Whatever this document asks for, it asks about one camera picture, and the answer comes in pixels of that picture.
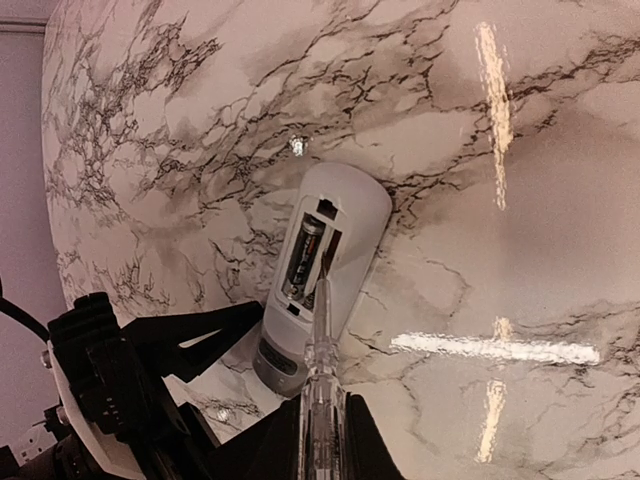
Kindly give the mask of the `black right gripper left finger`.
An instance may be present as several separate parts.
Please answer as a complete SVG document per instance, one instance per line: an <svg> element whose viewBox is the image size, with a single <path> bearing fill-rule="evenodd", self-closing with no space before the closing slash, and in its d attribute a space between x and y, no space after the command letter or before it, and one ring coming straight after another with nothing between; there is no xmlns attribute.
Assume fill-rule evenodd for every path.
<svg viewBox="0 0 640 480"><path fill-rule="evenodd" d="M297 478L298 399L280 407L208 455L213 479L288 480Z"/></svg>

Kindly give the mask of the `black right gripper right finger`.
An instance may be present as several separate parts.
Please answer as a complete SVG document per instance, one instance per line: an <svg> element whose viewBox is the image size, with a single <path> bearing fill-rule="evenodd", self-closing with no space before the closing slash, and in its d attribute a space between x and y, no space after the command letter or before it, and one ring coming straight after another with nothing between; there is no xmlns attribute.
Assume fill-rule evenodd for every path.
<svg viewBox="0 0 640 480"><path fill-rule="evenodd" d="M345 427L348 479L403 479L363 396L347 395Z"/></svg>

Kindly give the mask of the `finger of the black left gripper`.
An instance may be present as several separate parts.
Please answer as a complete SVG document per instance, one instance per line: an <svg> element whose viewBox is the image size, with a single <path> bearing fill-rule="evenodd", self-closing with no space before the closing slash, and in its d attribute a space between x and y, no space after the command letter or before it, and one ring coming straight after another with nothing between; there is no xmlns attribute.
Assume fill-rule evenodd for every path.
<svg viewBox="0 0 640 480"><path fill-rule="evenodd" d="M257 301L189 314L137 318L123 328L153 375L184 382L200 376L263 318Z"/></svg>

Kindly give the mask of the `white remote control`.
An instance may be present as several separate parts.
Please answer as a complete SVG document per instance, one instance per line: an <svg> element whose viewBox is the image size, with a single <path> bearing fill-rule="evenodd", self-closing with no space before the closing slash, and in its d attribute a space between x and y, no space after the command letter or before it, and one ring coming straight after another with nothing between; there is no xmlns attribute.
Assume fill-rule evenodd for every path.
<svg viewBox="0 0 640 480"><path fill-rule="evenodd" d="M253 360L259 379L273 392L293 397L307 375L304 350L311 339L321 257L329 262L332 334L340 337L356 304L392 210L384 187L346 164L320 163L302 178L269 291ZM325 225L304 295L283 293L287 267L305 214Z"/></svg>

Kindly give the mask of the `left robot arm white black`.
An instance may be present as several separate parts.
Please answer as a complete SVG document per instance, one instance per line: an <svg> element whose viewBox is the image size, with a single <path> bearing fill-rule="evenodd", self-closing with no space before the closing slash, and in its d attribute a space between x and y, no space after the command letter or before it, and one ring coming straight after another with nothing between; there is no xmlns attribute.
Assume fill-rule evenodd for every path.
<svg viewBox="0 0 640 480"><path fill-rule="evenodd" d="M59 402L42 427L1 449L4 479L212 479L220 442L165 380L204 373L263 317L257 301L120 326L104 292L42 325L8 300L2 313L45 341Z"/></svg>

